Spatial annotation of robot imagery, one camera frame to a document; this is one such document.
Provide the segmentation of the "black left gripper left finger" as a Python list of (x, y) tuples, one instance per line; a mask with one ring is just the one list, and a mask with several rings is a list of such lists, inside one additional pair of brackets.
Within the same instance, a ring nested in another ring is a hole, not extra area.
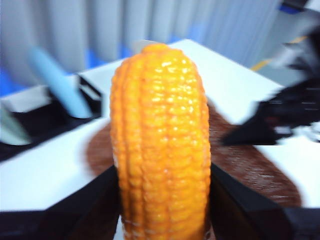
[(2, 240), (112, 240), (120, 216), (118, 175), (109, 167), (45, 210), (0, 214)]

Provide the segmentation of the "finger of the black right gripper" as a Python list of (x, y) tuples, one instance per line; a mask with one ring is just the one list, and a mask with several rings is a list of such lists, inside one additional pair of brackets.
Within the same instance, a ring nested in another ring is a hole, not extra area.
[(252, 117), (223, 135), (221, 143), (224, 146), (275, 145), (283, 138), (283, 135), (275, 130), (279, 122), (276, 108), (282, 104), (281, 100), (261, 101)]

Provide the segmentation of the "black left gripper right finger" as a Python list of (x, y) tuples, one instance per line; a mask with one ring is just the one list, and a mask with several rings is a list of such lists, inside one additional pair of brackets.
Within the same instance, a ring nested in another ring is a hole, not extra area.
[(318, 208), (281, 207), (212, 164), (209, 216), (217, 240), (318, 240)]

